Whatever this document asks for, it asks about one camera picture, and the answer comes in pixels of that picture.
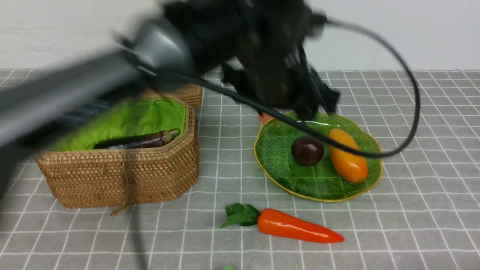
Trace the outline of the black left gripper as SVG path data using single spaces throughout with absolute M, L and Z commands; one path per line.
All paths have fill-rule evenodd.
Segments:
M 223 63 L 221 80 L 231 84 L 238 95 L 275 110 L 292 110 L 302 121 L 312 120 L 319 108 L 335 114 L 341 94 L 308 64 L 304 41 L 244 44 L 238 55 L 242 68 Z

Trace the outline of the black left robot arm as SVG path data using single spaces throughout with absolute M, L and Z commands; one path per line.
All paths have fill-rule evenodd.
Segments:
M 328 20 L 303 0 L 189 0 L 165 5 L 133 39 L 1 92 L 1 194 L 17 164 L 145 88 L 194 83 L 302 121 L 335 113 L 340 93 L 308 67 L 302 43 Z

